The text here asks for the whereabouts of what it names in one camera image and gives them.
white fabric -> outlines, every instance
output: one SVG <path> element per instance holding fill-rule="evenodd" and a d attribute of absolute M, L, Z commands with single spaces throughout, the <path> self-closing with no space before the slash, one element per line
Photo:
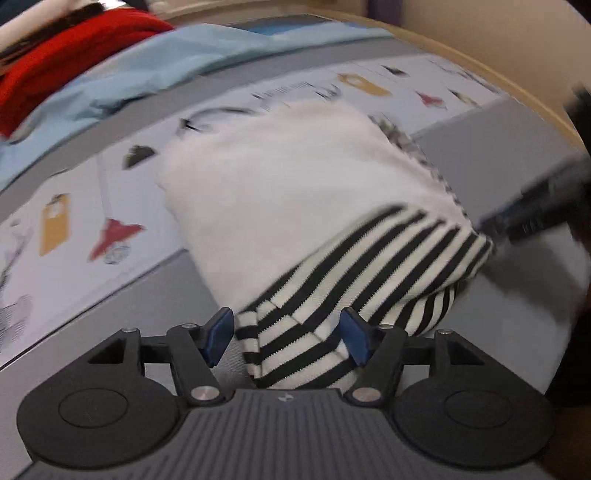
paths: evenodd
<path fill-rule="evenodd" d="M 470 225 L 427 169 L 344 102 L 298 102 L 187 132 L 163 156 L 168 207 L 213 297 L 235 311 L 383 205 Z"/>
<path fill-rule="evenodd" d="M 0 51 L 95 0 L 43 0 L 0 27 Z"/>

gray tabletop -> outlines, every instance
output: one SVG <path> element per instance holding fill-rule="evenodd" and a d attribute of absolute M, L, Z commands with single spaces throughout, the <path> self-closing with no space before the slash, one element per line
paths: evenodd
<path fill-rule="evenodd" d="M 159 118 L 230 88 L 292 70 L 342 61 L 419 52 L 397 40 L 368 40 L 274 56 L 200 77 L 135 102 L 56 149 L 0 195 L 0 220 L 24 203 L 53 173 L 70 168 Z M 506 202 L 524 183 L 575 153 L 535 113 L 515 100 L 431 129 L 418 143 L 454 188 L 472 220 Z M 558 230 L 495 258 L 463 295 L 441 327 L 452 328 L 544 391 L 566 347 L 570 322 L 586 286 L 586 258 L 568 232 Z M 15 415 L 26 393 L 124 326 L 162 335 L 179 323 L 204 323 L 217 309 L 187 252 L 69 322 L 0 371 L 0 479 L 12 478 L 30 459 Z M 171 387 L 170 372 L 147 374 Z M 233 343 L 215 369 L 225 388 L 249 387 Z M 409 370 L 408 384 L 425 375 Z"/>

red folded cloth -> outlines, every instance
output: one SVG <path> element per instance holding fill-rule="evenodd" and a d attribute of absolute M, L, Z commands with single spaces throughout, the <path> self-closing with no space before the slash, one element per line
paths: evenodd
<path fill-rule="evenodd" d="M 12 132 L 43 100 L 111 55 L 173 26 L 132 8 L 109 10 L 42 43 L 0 81 L 0 135 Z"/>

light blue fabric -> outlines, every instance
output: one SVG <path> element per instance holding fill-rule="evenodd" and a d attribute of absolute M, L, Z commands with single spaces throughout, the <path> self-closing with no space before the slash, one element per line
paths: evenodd
<path fill-rule="evenodd" d="M 52 148 L 113 115 L 132 99 L 275 53 L 391 36 L 381 28 L 340 22 L 275 35 L 210 24 L 156 35 L 72 80 L 37 107 L 9 141 L 0 142 L 0 190 Z"/>

wall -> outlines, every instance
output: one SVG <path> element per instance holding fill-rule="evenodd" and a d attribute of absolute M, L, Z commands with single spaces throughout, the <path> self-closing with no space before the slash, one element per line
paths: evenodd
<path fill-rule="evenodd" d="M 564 0 L 404 0 L 402 26 L 480 60 L 563 118 L 591 90 L 591 25 Z"/>

